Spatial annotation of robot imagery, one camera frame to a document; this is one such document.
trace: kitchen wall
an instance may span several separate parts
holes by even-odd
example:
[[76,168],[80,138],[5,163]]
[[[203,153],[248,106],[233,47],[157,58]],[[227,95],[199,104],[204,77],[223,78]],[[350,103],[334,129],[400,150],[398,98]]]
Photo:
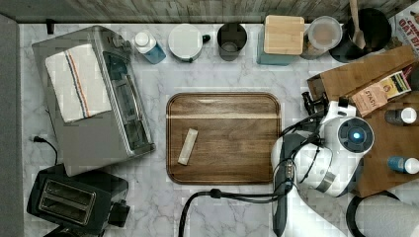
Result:
[[[359,0],[388,17],[417,0]],[[262,23],[267,14],[303,16],[311,21],[328,15],[346,21],[348,0],[0,0],[0,14],[19,23]]]

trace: wooden lid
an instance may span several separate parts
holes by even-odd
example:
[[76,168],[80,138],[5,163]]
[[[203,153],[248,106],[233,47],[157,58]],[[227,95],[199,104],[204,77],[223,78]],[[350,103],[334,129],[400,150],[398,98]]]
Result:
[[300,55],[303,36],[303,18],[268,16],[265,20],[264,51],[273,54]]

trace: bottle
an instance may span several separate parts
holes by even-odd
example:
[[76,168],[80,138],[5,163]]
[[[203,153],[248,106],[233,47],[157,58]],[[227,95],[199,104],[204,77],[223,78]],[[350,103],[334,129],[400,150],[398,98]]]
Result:
[[401,156],[391,156],[387,160],[388,167],[396,172],[414,175],[419,172],[419,160]]
[[149,31],[139,32],[134,39],[135,47],[152,64],[157,64],[166,57],[160,44]]
[[416,121],[417,113],[413,108],[404,108],[402,110],[386,111],[384,118],[393,125],[408,125]]

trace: knob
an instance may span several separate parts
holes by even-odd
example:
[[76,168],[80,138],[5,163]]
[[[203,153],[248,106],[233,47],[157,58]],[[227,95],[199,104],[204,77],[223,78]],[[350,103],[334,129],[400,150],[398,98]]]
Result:
[[131,44],[128,40],[123,43],[123,49],[125,52],[131,52]]
[[114,43],[114,47],[121,47],[124,45],[125,40],[121,36],[115,36],[112,38],[112,42]]

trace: toaster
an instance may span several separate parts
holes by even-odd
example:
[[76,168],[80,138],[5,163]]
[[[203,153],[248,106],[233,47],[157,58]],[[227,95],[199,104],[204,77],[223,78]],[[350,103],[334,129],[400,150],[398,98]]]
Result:
[[[108,92],[112,110],[74,122],[64,122],[45,59],[74,46],[90,43]],[[144,106],[134,86],[131,47],[117,33],[93,26],[32,45],[46,95],[58,156],[68,176],[139,157],[155,149]]]
[[125,226],[127,192],[124,179],[101,171],[68,177],[59,164],[38,172],[27,212],[59,225],[45,236],[103,236],[108,225]]

